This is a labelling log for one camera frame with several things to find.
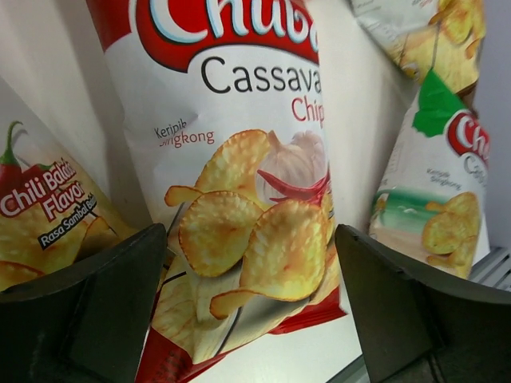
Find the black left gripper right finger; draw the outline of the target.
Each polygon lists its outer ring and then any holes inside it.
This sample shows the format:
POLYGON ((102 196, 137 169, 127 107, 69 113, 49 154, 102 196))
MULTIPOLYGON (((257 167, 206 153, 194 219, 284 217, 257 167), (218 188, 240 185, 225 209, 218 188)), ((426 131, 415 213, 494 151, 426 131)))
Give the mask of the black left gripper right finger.
POLYGON ((398 253, 347 225, 335 245, 372 382, 508 382, 510 294, 398 253))

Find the red Chuba chips bag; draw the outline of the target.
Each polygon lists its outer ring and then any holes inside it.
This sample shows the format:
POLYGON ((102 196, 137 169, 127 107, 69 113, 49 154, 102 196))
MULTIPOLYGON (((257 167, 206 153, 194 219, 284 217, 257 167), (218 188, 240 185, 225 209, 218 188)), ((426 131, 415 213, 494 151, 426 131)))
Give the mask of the red Chuba chips bag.
POLYGON ((134 234, 46 125, 1 83, 1 288, 40 278, 134 234))
POLYGON ((341 318, 315 23, 301 1, 90 1, 170 259, 139 382, 341 318))

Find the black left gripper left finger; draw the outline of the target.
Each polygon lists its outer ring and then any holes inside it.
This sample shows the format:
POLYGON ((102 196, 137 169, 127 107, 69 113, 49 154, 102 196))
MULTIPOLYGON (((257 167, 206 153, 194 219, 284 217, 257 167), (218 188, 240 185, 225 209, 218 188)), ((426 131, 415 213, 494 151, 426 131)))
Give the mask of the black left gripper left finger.
POLYGON ((161 223, 1 293, 3 382, 133 382, 166 255, 161 223))

